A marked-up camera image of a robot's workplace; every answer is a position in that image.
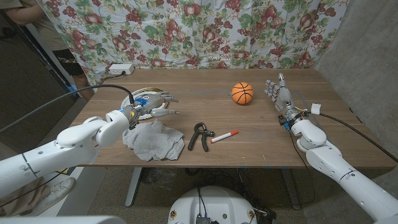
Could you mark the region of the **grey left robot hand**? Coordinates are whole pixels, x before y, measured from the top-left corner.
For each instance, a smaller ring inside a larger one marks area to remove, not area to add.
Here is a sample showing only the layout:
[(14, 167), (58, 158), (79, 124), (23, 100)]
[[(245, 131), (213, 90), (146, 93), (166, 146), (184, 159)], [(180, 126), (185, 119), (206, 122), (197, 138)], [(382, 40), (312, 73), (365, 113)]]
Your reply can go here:
[(139, 117), (150, 114), (152, 117), (161, 117), (168, 114), (179, 114), (179, 111), (169, 109), (159, 109), (163, 103), (176, 102), (178, 99), (169, 95), (169, 92), (146, 93), (133, 98), (129, 97), (129, 103), (121, 108), (127, 119), (129, 120), (129, 129), (132, 130), (139, 123)]

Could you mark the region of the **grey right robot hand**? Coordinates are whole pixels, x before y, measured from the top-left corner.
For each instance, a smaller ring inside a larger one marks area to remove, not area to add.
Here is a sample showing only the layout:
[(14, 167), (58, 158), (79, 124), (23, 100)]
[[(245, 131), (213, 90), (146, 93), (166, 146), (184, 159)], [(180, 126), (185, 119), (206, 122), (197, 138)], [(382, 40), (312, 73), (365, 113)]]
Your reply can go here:
[(285, 85), (283, 73), (279, 73), (278, 77), (278, 84), (270, 80), (266, 81), (264, 92), (270, 97), (276, 110), (280, 113), (278, 116), (280, 125), (290, 130), (295, 123), (303, 119), (305, 112), (295, 106), (292, 95)]

